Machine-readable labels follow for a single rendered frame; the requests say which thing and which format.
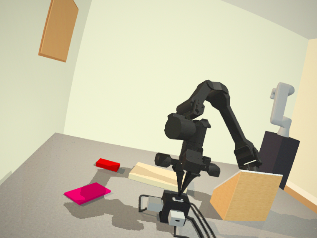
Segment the red rectangular block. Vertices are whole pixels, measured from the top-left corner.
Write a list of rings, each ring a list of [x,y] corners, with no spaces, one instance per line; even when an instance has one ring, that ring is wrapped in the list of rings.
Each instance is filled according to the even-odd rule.
[[[112,171],[117,172],[117,170],[120,167],[120,164],[116,163],[116,162],[113,162],[113,161],[109,161],[109,160],[105,160],[105,159],[101,159],[100,158],[96,162],[96,166],[100,167],[100,168],[103,168],[103,169],[112,170]]]

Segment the pink flat rectangular slab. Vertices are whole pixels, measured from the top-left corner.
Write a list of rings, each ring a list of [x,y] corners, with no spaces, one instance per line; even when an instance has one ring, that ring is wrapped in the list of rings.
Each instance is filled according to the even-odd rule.
[[[73,200],[78,205],[81,205],[110,192],[111,190],[96,182],[69,192],[65,192],[64,195]]]

